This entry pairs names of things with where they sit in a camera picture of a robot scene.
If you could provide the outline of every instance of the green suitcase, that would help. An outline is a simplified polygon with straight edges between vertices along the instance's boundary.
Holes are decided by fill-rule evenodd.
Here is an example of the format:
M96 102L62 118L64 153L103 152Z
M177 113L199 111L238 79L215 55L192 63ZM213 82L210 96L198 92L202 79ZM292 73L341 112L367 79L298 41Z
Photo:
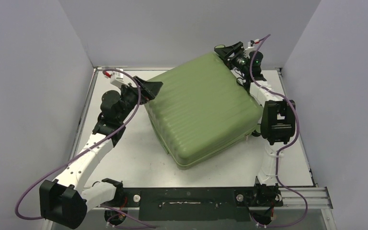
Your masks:
M182 168L191 167L250 135L263 109L215 53L160 74L156 99L145 105L153 129Z

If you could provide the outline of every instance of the white wall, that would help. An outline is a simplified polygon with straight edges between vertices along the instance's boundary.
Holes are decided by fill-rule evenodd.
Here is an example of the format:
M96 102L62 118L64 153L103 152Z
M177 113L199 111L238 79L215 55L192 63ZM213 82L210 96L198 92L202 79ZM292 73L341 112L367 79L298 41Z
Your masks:
M271 33L266 69L284 66L319 2L60 0L95 66L176 66Z
M20 194L70 156L92 75L57 0L0 0L0 230L35 230ZM39 216L38 189L21 213Z
M283 76L338 229L368 229L368 0L322 0Z

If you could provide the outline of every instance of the screw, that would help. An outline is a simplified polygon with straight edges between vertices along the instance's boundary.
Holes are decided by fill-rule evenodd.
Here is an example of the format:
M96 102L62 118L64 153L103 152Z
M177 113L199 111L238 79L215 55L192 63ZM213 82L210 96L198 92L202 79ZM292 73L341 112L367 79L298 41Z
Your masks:
M242 202L243 201L243 195L242 194L237 195L236 200L239 201L239 202Z
M136 203L140 201L140 196L139 195L134 195L133 196L133 201L135 201Z

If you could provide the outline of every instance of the white platform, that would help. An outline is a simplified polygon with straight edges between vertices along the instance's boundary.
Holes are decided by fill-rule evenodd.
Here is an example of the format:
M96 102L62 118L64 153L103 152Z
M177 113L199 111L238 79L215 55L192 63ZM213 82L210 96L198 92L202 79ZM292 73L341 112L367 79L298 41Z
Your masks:
M163 70L127 71L132 76L148 80ZM274 90L283 92L277 71L263 71ZM82 130L78 150L86 143L100 113L101 96L117 90L103 74L98 78ZM264 142L261 137L249 137L211 159L188 170L179 169L164 151L151 127L147 112L141 106L127 125L122 139L109 152L89 178L86 187L95 181L111 178L123 181L124 187L230 187L253 186L262 161ZM301 141L284 151L279 175L289 186L312 186L311 174Z

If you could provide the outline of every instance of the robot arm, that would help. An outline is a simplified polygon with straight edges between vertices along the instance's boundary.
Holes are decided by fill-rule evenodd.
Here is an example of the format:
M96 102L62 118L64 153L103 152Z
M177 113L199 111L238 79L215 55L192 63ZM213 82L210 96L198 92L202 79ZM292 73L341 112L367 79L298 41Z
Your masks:
M282 147L280 143L287 144L295 134L295 116L285 100L268 91L272 89L260 68L263 54L255 54L253 46L258 42L259 40L250 41L247 48L243 47L242 42L238 42L232 46L215 47L214 51L229 69L238 69L242 73L243 88L263 107L260 130L267 142L257 179L262 185L277 186L276 158L281 158L283 154L277 156L276 152ZM258 84L252 82L249 71L251 65L252 76Z
M101 113L92 134L80 152L81 156L72 162L53 181L45 180L40 185L40 213L45 219L69 227L77 228L88 211L105 202L117 206L123 198L123 184L111 179L103 179L91 188L83 190L88 178L102 158L110 152L121 139L125 127L124 120L138 104L138 89L125 84L120 74L106 74L110 83L120 88L108 91L102 96ZM140 104L153 100L162 82L147 82L133 78L140 88ZM117 130L118 133L103 141Z

